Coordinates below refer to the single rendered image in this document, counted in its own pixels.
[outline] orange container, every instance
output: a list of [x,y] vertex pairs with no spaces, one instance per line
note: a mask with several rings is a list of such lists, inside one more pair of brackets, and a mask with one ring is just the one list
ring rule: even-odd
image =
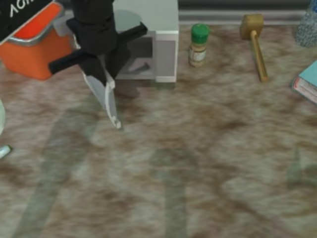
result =
[[7,69],[37,80],[52,76],[48,64],[72,52],[68,36],[60,37],[53,20],[64,15],[63,6],[52,2],[0,46]]

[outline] mallet handle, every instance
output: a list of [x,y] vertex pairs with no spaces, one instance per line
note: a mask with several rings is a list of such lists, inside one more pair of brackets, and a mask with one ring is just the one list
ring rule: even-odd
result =
[[266,72],[263,56],[261,53],[261,49],[259,46],[258,35],[256,31],[251,32],[251,40],[252,40],[253,48],[256,55],[256,62],[257,62],[257,67],[258,67],[258,71],[260,75],[260,80],[261,82],[266,82],[268,81],[268,77],[267,77],[267,72]]

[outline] marble countertop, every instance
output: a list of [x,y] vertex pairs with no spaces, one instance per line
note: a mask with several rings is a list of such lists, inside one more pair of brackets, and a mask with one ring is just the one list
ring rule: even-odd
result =
[[263,29],[261,84],[238,26],[211,26],[200,69],[181,26],[173,90],[118,81],[123,130],[78,67],[39,82],[2,66],[0,237],[315,237],[317,108],[289,84],[317,49],[292,32]]

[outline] book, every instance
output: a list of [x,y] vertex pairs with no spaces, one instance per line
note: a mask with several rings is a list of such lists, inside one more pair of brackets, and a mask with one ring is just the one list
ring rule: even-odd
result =
[[317,105],[317,60],[293,80],[291,87]]

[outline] green bottle cap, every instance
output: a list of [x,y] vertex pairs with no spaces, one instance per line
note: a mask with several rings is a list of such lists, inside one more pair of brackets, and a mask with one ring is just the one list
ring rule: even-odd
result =
[[204,44],[208,40],[209,27],[205,24],[195,24],[192,27],[192,42]]

